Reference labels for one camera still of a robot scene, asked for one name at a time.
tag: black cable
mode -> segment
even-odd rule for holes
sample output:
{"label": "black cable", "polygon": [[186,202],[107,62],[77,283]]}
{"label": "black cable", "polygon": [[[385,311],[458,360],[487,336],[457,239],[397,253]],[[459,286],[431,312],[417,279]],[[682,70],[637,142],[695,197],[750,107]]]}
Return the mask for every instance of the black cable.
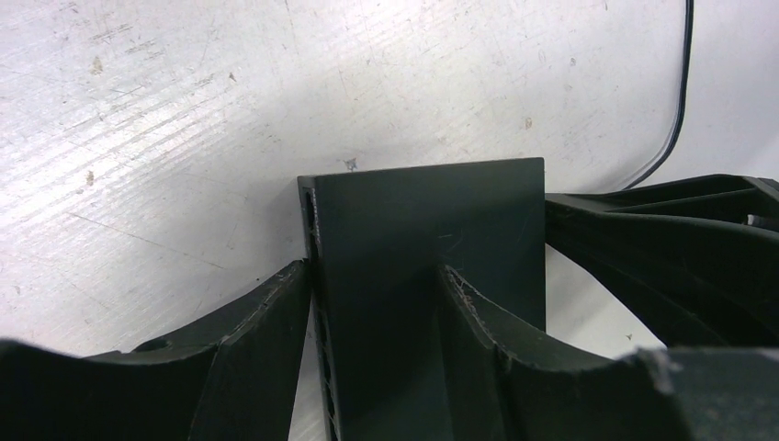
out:
{"label": "black cable", "polygon": [[684,47],[682,53],[682,85],[679,87],[679,106],[677,107],[676,121],[673,124],[673,129],[671,130],[671,134],[669,135],[665,146],[660,149],[648,163],[638,169],[636,173],[640,173],[641,170],[646,168],[643,173],[625,186],[625,190],[644,182],[644,180],[655,173],[655,171],[665,163],[668,157],[671,156],[671,153],[673,153],[676,142],[679,140],[679,134],[682,132],[684,110],[687,105],[687,77],[690,74],[690,52],[693,48],[693,6],[694,0],[687,0],[687,11],[684,19]]}

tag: black plastic part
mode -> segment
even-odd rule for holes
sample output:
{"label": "black plastic part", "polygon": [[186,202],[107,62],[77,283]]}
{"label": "black plastic part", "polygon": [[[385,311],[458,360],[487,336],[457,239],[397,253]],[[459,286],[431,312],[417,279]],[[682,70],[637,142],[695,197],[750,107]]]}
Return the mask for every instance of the black plastic part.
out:
{"label": "black plastic part", "polygon": [[450,267],[439,276],[457,441],[779,439],[777,349],[639,351],[611,361],[518,319]]}
{"label": "black plastic part", "polygon": [[547,242],[666,345],[779,345],[775,183],[706,176],[608,195],[547,195]]}
{"label": "black plastic part", "polygon": [[777,189],[721,175],[547,195],[548,243],[668,351],[616,361],[581,351],[440,266],[455,439],[779,439],[779,233],[743,224],[777,219]]}
{"label": "black plastic part", "polygon": [[544,329],[541,159],[299,179],[331,441],[451,439],[436,275]]}
{"label": "black plastic part", "polygon": [[295,262],[127,354],[0,342],[3,439],[286,440],[309,304]]}

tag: scratch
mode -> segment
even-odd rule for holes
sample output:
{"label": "scratch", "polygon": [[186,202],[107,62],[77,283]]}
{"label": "scratch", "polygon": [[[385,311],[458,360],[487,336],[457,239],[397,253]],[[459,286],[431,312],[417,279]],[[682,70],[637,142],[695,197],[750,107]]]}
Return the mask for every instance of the scratch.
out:
{"label": "scratch", "polygon": [[50,83],[50,84],[54,84],[54,83],[70,83],[68,81],[58,80],[57,78],[51,78],[49,76],[35,75],[33,73],[24,73],[24,72],[19,72],[19,71],[14,71],[12,69],[8,69],[5,66],[2,66],[2,67],[5,68],[7,72],[10,72],[12,74],[17,74],[19,76],[27,76],[29,78],[36,78],[36,79],[43,80],[43,81],[45,81],[47,83]]}
{"label": "scratch", "polygon": [[231,195],[235,195],[235,196],[238,196],[240,198],[243,198],[244,202],[248,199],[248,197],[245,194],[233,190],[231,188],[230,184],[228,184],[227,182],[224,182],[224,181],[220,181],[219,179],[212,179],[210,177],[203,176],[203,175],[196,175],[194,173],[181,173],[179,175],[181,175],[181,176],[190,176],[190,177],[194,177],[196,179],[200,179],[200,180],[208,181],[208,182],[213,182],[214,184],[219,184],[221,186],[225,186],[225,187],[227,187],[227,188],[225,188],[225,191],[227,191]]}
{"label": "scratch", "polygon": [[110,225],[106,225],[105,223],[98,222],[97,220],[91,220],[91,219],[85,218],[84,216],[80,216],[80,215],[78,215],[78,214],[75,214],[75,213],[68,212],[67,214],[69,214],[69,215],[71,215],[71,216],[73,216],[73,217],[75,217],[75,218],[81,219],[82,221],[91,222],[91,223],[94,223],[95,225],[99,225],[99,226],[101,226],[101,227],[103,227],[103,228],[108,228],[109,230],[112,230],[112,231],[114,231],[114,232],[118,232],[118,233],[121,233],[121,234],[125,234],[125,235],[127,235],[127,236],[129,236],[129,237],[131,237],[131,238],[133,238],[133,239],[138,239],[139,241],[144,241],[144,242],[146,242],[146,243],[149,243],[149,244],[151,244],[151,245],[159,246],[160,248],[163,248],[163,249],[165,249],[165,250],[172,251],[172,252],[174,252],[174,253],[178,253],[178,254],[181,254],[181,255],[185,255],[185,256],[187,256],[187,257],[190,257],[190,258],[192,258],[192,259],[198,260],[198,261],[200,261],[200,262],[202,262],[202,263],[204,263],[204,264],[207,264],[207,265],[211,265],[211,266],[217,267],[218,269],[224,269],[224,266],[219,266],[219,265],[217,265],[217,264],[214,264],[214,263],[212,263],[212,262],[209,262],[208,260],[204,260],[204,259],[201,259],[201,258],[199,258],[199,257],[197,257],[197,256],[194,256],[194,255],[192,255],[192,254],[190,254],[190,253],[185,253],[185,252],[183,252],[183,251],[178,251],[178,250],[175,250],[175,249],[173,249],[173,248],[171,248],[171,247],[169,247],[169,246],[165,246],[165,245],[163,245],[163,244],[161,244],[161,243],[157,243],[157,242],[154,242],[154,241],[150,241],[149,239],[145,239],[145,238],[143,238],[143,237],[140,237],[140,236],[139,236],[139,235],[137,235],[137,234],[133,234],[133,233],[131,233],[131,232],[124,232],[124,231],[122,231],[122,230],[120,230],[120,229],[118,229],[118,228],[114,228],[114,227],[112,227],[112,226],[110,226]]}
{"label": "scratch", "polygon": [[346,82],[344,81],[344,72],[341,71],[341,66],[338,66],[338,77],[341,78],[341,85],[344,87],[344,94],[349,97],[349,92],[346,91]]}
{"label": "scratch", "polygon": [[136,87],[136,88],[134,88],[134,89],[130,90],[129,92],[125,92],[125,91],[118,90],[118,89],[108,89],[108,90],[109,90],[110,92],[115,92],[115,93],[117,93],[117,94],[122,94],[122,95],[120,95],[120,96],[117,96],[117,98],[116,98],[116,99],[120,99],[120,98],[122,98],[122,97],[124,97],[124,96],[127,96],[127,95],[130,95],[130,96],[140,96],[141,98],[148,98],[148,97],[149,97],[148,95],[142,95],[142,94],[136,94],[136,93],[135,93],[135,92],[137,92],[137,91],[139,91],[139,90],[141,90],[141,89],[143,89],[143,86],[142,86],[142,85],[139,85],[138,87]]}
{"label": "scratch", "polygon": [[467,42],[467,43],[463,44],[462,46],[460,46],[460,47],[458,47],[458,48],[455,48],[455,51],[462,51],[463,49],[465,49],[465,48],[467,48],[468,46],[470,46],[470,45],[471,45],[471,44],[472,44],[474,41],[476,41],[476,40],[478,40],[478,38],[476,38],[476,37],[474,37],[474,38],[470,39],[470,41],[469,41],[469,42]]}
{"label": "scratch", "polygon": [[365,15],[365,8],[363,7],[362,0],[360,0],[360,12],[362,12],[363,15],[363,28],[367,35],[367,46],[370,48],[370,58],[376,60],[376,54],[373,52],[373,39],[370,38],[370,32],[367,30],[367,16]]}
{"label": "scratch", "polygon": [[102,301],[98,300],[97,298],[95,298],[95,297],[93,297],[93,296],[90,296],[89,294],[86,294],[86,296],[87,296],[87,297],[88,297],[88,298],[89,298],[91,301],[93,301],[93,302],[97,303],[98,305],[102,306],[103,308],[105,308],[105,309],[106,309],[106,311],[111,311],[111,309],[110,309],[110,308],[109,308],[109,307],[108,307],[108,306],[107,306],[105,303],[103,303]]}
{"label": "scratch", "polygon": [[[772,266],[769,266],[768,268],[766,268],[767,271],[765,273],[763,273],[761,282],[755,287],[755,294],[761,293],[762,290],[765,288],[766,284],[768,283],[770,275],[771,274],[775,274],[772,271],[772,268],[774,266],[776,266],[776,265],[772,265]],[[770,297],[766,297],[764,300],[761,300],[759,304],[769,303],[769,302],[770,302]]]}
{"label": "scratch", "polygon": [[298,49],[298,34],[295,32],[295,23],[292,21],[292,13],[289,12],[289,1],[284,0],[284,6],[287,8],[287,18],[289,18],[289,28],[292,30],[292,42],[295,43],[295,53],[300,55]]}
{"label": "scratch", "polygon": [[433,49],[437,48],[438,46],[441,46],[441,43],[436,43],[433,46],[427,48],[425,51],[420,53],[420,55],[425,55],[427,52],[432,51]]}
{"label": "scratch", "polygon": [[519,241],[522,240],[522,236],[525,235],[525,227],[527,226],[527,222],[530,221],[530,216],[533,215],[533,212],[531,211],[527,217],[525,218],[525,222],[522,223],[522,229],[519,230],[519,237],[516,238],[515,243],[519,243]]}
{"label": "scratch", "polygon": [[230,239],[228,239],[227,240],[227,244],[224,245],[224,246],[228,247],[231,250],[235,248],[235,245],[231,246],[231,243],[232,243],[232,236],[235,235],[235,230],[237,230],[237,229],[238,229],[238,222],[235,222],[235,225],[232,227],[232,232],[230,233]]}
{"label": "scratch", "polygon": [[684,271],[689,273],[690,272],[690,268],[687,267],[687,260],[684,259],[684,251],[682,251],[682,250],[677,250],[677,251],[679,253],[679,260],[682,261],[682,268],[684,268]]}
{"label": "scratch", "polygon": [[508,69],[507,61],[506,61],[506,54],[503,53],[503,49],[501,48],[501,43],[498,42],[498,38],[495,37],[495,31],[492,32],[492,39],[495,41],[495,47],[498,48],[498,54],[501,55],[501,61],[503,61],[503,68]]}
{"label": "scratch", "polygon": [[462,243],[462,240],[463,240],[464,237],[465,237],[465,235],[463,234],[462,229],[460,229],[460,238],[457,239],[457,242],[455,242],[454,245],[450,246],[449,249],[446,250],[446,252],[448,253],[448,252],[454,250],[455,248],[457,248],[457,246]]}
{"label": "scratch", "polygon": [[203,47],[203,55],[200,56],[200,63],[198,63],[198,67],[203,65],[203,60],[206,59],[206,52],[209,50],[209,44],[211,43],[211,32],[214,29],[214,21],[216,21],[216,17],[211,19],[211,24],[209,25],[209,33],[206,36],[206,45]]}

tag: dust speck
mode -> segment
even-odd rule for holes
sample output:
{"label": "dust speck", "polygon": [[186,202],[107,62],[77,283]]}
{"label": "dust speck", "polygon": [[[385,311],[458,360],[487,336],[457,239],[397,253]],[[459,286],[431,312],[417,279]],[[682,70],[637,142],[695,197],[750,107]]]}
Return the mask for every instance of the dust speck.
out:
{"label": "dust speck", "polygon": [[95,57],[92,60],[92,69],[89,70],[92,75],[100,75],[103,73],[103,62],[100,61],[100,57]]}
{"label": "dust speck", "polygon": [[344,165],[346,165],[346,170],[354,172],[357,169],[357,158],[347,159],[344,161]]}

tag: white surface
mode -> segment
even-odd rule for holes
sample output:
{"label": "white surface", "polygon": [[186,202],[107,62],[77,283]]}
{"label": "white surface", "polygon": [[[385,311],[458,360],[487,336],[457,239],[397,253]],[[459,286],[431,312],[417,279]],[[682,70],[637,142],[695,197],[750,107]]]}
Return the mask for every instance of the white surface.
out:
{"label": "white surface", "polygon": [[[0,11],[0,334],[77,355],[129,350],[303,256],[296,175],[544,156],[550,191],[619,187],[666,138],[683,34],[681,0]],[[688,120],[656,180],[779,177],[777,13],[697,2]],[[609,356],[657,344],[562,260],[552,334]],[[311,351],[291,439],[322,437]]]}

